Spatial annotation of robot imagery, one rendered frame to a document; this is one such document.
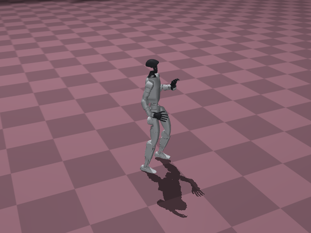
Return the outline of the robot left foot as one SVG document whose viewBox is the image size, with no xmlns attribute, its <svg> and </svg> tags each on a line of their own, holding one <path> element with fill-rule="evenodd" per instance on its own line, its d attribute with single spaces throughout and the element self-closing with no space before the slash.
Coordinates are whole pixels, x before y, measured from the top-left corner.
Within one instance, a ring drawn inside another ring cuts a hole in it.
<svg viewBox="0 0 311 233">
<path fill-rule="evenodd" d="M 155 152 L 155 157 L 160 157 L 162 159 L 170 159 L 169 155 L 166 155 L 165 153 L 158 154 L 158 151 Z"/>
</svg>

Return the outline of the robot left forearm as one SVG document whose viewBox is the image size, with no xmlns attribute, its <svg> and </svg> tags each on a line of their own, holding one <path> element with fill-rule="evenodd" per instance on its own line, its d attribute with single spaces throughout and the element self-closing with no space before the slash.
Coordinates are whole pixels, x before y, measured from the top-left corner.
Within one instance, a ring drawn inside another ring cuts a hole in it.
<svg viewBox="0 0 311 233">
<path fill-rule="evenodd" d="M 168 85 L 165 85 L 165 84 L 162 84 L 163 85 L 163 90 L 165 91 L 165 90 L 171 90 L 171 85 L 170 84 L 168 84 Z M 176 89 L 176 87 L 175 88 L 173 88 L 173 91 Z"/>
</svg>

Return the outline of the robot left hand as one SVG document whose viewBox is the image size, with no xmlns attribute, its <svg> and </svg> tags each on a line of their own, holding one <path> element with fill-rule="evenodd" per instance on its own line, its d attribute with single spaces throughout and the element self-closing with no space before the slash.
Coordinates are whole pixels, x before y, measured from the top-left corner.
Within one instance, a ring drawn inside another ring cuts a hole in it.
<svg viewBox="0 0 311 233">
<path fill-rule="evenodd" d="M 178 81 L 179 79 L 175 79 L 175 80 L 173 80 L 172 82 L 171 82 L 171 90 L 173 90 L 173 88 L 175 88 L 176 87 L 176 83 L 177 83 L 177 81 Z"/>
</svg>

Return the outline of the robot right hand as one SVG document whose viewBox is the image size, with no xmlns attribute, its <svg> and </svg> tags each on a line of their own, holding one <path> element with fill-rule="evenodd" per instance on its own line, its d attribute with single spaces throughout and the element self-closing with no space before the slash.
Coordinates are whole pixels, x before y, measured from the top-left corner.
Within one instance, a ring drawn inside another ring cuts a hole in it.
<svg viewBox="0 0 311 233">
<path fill-rule="evenodd" d="M 165 111 L 161 111 L 161 112 L 158 112 L 158 113 L 156 113 L 156 112 L 153 112 L 154 113 L 154 117 L 153 118 L 156 118 L 156 119 L 158 119 L 158 120 L 160 120 L 160 121 L 163 121 L 163 122 L 166 122 L 166 121 L 164 121 L 164 120 L 167 120 L 167 119 L 165 119 L 165 118 L 162 118 L 162 117 L 166 117 L 166 116 L 168 116 L 167 114 L 161 114 L 161 113 L 164 113 Z M 166 116 L 162 116 L 162 115 L 166 115 Z M 166 118 L 168 118 L 168 117 L 166 117 Z M 161 120 L 161 119 L 164 119 L 164 120 Z"/>
</svg>

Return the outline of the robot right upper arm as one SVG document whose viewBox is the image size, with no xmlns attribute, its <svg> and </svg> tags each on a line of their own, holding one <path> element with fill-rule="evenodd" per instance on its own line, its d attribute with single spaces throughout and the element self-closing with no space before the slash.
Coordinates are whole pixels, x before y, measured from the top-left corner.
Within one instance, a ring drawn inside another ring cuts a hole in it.
<svg viewBox="0 0 311 233">
<path fill-rule="evenodd" d="M 145 90 L 142 96 L 142 100 L 146 100 L 147 105 L 149 104 L 149 100 L 147 100 L 147 98 L 149 97 L 150 92 L 153 89 L 153 87 L 154 87 L 154 81 L 152 80 L 149 80 L 145 85 Z"/>
</svg>

